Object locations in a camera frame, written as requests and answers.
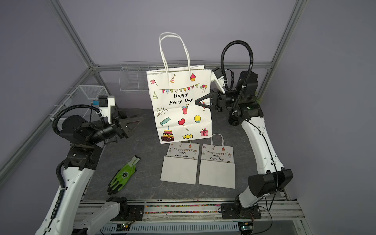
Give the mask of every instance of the cake illustration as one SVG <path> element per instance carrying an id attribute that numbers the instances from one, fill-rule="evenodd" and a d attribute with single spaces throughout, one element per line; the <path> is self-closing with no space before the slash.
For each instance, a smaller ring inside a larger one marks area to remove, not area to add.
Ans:
<path id="1" fill-rule="evenodd" d="M 168 127 L 167 127 L 167 130 L 164 130 L 163 131 L 163 134 L 162 134 L 162 137 L 161 137 L 161 140 L 162 141 L 166 141 L 166 142 L 171 142 L 171 141 L 174 141 L 174 135 L 172 134 L 172 130 L 169 130 Z"/>
<path id="2" fill-rule="evenodd" d="M 190 79 L 191 79 L 192 82 L 194 82 L 196 80 L 196 76 L 194 74 L 191 74 Z"/>

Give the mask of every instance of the cupcake illustration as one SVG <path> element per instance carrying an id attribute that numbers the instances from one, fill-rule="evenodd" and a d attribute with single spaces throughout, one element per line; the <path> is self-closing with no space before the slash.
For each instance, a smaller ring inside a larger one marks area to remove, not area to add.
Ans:
<path id="1" fill-rule="evenodd" d="M 194 74 L 191 74 L 190 79 L 191 79 L 191 82 L 194 82 L 196 80 L 196 76 Z"/>
<path id="2" fill-rule="evenodd" d="M 196 123 L 199 123 L 199 122 L 201 121 L 201 117 L 200 117 L 200 115 L 196 115 L 196 116 L 194 116 L 194 121 L 195 121 Z"/>

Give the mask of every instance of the purple wall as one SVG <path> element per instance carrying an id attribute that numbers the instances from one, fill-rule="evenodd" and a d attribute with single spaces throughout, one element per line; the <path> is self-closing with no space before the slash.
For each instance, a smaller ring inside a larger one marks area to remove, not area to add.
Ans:
<path id="1" fill-rule="evenodd" d="M 86 67 L 46 1 L 3 3 L 0 32 L 3 164 Z"/>
<path id="2" fill-rule="evenodd" d="M 0 32 L 2 165 L 86 66 L 44 0 L 2 2 Z M 69 142 L 49 129 L 16 169 L 0 190 L 2 234 L 35 233 L 68 150 Z"/>
<path id="3" fill-rule="evenodd" d="M 161 61 L 158 36 L 178 33 L 192 60 L 218 62 L 233 40 L 252 47 L 255 61 L 271 61 L 296 0 L 61 0 L 83 44 L 97 64 Z M 186 59 L 176 38 L 163 40 L 167 60 Z M 236 45 L 227 62 L 248 61 Z"/>
<path id="4" fill-rule="evenodd" d="M 261 104 L 313 234 L 374 234 L 375 9 L 309 1 Z"/>

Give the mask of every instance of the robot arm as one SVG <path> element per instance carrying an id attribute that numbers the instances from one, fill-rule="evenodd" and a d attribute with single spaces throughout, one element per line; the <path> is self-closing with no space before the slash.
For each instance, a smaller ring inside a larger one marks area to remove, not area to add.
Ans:
<path id="1" fill-rule="evenodd" d="M 56 169 L 60 187 L 46 218 L 35 233 L 37 235 L 95 234 L 112 218 L 119 214 L 126 217 L 129 213 L 125 198 L 112 197 L 87 221 L 82 221 L 81 224 L 73 227 L 82 194 L 96 170 L 103 150 L 97 144 L 116 135 L 120 138 L 128 138 L 132 130 L 143 121 L 143 118 L 124 117 L 124 114 L 122 115 L 121 111 L 115 108 L 114 96 L 99 96 L 97 104 L 99 109 L 89 105 L 68 107 L 58 113 L 53 121 L 55 133 L 69 140 L 71 149 L 66 159 Z M 57 123 L 60 117 L 74 108 L 91 108 L 98 113 L 101 120 L 89 123 L 81 116 L 73 115 L 63 122 L 62 130 L 59 131 Z"/>
<path id="2" fill-rule="evenodd" d="M 222 70 L 215 68 L 212 77 L 222 81 L 224 77 L 222 71 L 223 68 Z M 248 213 L 247 208 L 252 208 L 263 197 L 275 194 L 277 190 L 284 188 L 293 177 L 291 170 L 284 169 L 270 142 L 264 115 L 255 97 L 257 78 L 258 75 L 254 72 L 243 71 L 234 90 L 223 92 L 223 89 L 211 89 L 209 94 L 195 101 L 196 105 L 217 112 L 226 111 L 231 107 L 229 124 L 236 126 L 241 123 L 252 146 L 258 175 L 249 176 L 248 187 L 236 197 L 234 204 L 238 214 Z M 202 104 L 201 101 L 204 99 L 210 99 L 210 102 Z"/>

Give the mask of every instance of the party hat illustration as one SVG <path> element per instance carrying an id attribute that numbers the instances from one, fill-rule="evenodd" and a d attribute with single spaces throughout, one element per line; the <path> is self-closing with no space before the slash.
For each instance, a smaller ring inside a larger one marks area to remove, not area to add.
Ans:
<path id="1" fill-rule="evenodd" d="M 175 82 L 175 75 L 171 78 L 170 82 L 171 82 L 171 83 L 174 83 L 174 82 Z"/>
<path id="2" fill-rule="evenodd" d="M 153 99 L 158 99 L 158 96 L 157 96 L 157 94 L 155 93 L 155 91 L 154 91 L 154 94 L 153 94 Z"/>

